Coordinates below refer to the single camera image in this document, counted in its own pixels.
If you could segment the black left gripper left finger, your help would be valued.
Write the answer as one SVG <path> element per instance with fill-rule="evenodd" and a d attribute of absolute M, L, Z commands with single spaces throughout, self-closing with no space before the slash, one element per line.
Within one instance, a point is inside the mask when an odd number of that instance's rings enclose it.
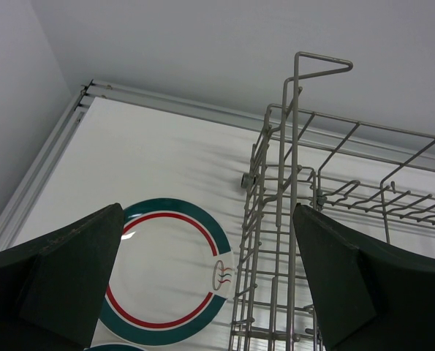
<path fill-rule="evenodd" d="M 90 347 L 124 227 L 120 204 L 0 252 L 0 350 Z"/>

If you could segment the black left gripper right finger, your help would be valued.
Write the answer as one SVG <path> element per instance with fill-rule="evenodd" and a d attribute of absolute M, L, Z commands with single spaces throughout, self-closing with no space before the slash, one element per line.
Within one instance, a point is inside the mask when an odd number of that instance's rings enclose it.
<path fill-rule="evenodd" d="M 292 215 L 327 350 L 435 350 L 435 259 L 307 205 Z"/>

